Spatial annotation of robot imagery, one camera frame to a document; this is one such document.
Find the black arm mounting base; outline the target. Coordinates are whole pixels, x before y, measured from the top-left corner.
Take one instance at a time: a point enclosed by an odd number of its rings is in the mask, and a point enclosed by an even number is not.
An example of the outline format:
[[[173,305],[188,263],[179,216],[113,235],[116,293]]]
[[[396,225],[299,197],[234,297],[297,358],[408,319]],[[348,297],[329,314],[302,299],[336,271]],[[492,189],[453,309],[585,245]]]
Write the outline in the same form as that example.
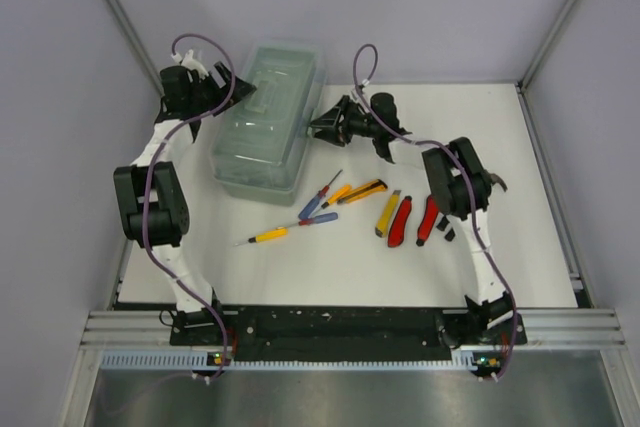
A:
[[[311,363],[448,360],[457,348],[442,340],[445,321],[464,319],[465,309],[227,305],[223,327],[199,323],[180,331],[172,316],[170,343],[231,349],[239,362]],[[527,341],[524,323],[504,323],[460,346],[505,347]]]

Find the green translucent tool box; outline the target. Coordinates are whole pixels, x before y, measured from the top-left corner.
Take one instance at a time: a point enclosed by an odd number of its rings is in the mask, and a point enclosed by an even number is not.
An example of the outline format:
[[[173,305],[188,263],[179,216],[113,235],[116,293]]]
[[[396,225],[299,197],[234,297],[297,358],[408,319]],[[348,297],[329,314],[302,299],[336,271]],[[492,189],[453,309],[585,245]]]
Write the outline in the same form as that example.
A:
[[[241,78],[256,90],[221,116],[213,177],[233,197],[291,206],[326,81],[323,52],[312,43],[263,40]]]

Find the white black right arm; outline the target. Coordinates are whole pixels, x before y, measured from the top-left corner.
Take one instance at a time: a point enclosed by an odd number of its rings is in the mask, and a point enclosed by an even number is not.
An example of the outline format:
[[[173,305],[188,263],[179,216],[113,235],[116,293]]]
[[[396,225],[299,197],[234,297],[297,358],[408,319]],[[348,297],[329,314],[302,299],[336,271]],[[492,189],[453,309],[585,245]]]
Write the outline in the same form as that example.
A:
[[[388,162],[393,160],[392,148],[401,142],[417,147],[429,144],[431,148],[421,153],[430,187],[425,209],[437,209],[445,220],[459,220],[477,284],[465,297],[464,319],[445,321],[440,327],[442,340],[453,347],[466,340],[487,343],[502,332],[506,322],[517,329],[513,293],[492,256],[488,233],[492,187],[506,185],[483,167],[468,138],[446,145],[415,139],[400,126],[395,100],[389,93],[377,93],[370,99],[360,94],[343,96],[329,111],[305,124],[305,135],[339,147],[348,145],[354,136],[370,138],[376,153]]]

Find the black hammer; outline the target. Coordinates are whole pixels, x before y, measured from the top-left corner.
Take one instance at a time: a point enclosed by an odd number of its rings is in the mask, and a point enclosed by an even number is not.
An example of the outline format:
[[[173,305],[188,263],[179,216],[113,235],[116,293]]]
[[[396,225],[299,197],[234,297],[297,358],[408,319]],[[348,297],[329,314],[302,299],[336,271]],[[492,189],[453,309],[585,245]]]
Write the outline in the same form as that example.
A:
[[[460,220],[476,237],[480,233],[481,222],[488,218],[489,198],[494,187],[508,191],[506,182],[498,174],[486,170],[454,176],[447,185],[444,215]]]
[[[442,216],[440,221],[437,224],[437,228],[440,231],[444,231],[448,225],[449,225],[449,221],[448,221],[447,217],[446,216]]]

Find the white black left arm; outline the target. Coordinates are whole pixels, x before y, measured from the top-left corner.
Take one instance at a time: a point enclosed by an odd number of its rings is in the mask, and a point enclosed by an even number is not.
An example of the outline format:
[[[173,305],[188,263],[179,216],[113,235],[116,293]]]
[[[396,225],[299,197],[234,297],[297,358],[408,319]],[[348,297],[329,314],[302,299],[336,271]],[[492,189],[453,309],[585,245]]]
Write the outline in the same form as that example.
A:
[[[174,328],[192,326],[194,334],[209,344],[224,337],[227,321],[215,290],[187,259],[183,241],[190,213],[177,165],[195,145],[204,117],[219,115],[257,90],[223,63],[214,68],[221,83],[197,61],[160,71],[163,95],[153,135],[134,161],[113,173],[125,236],[146,251],[175,295]]]

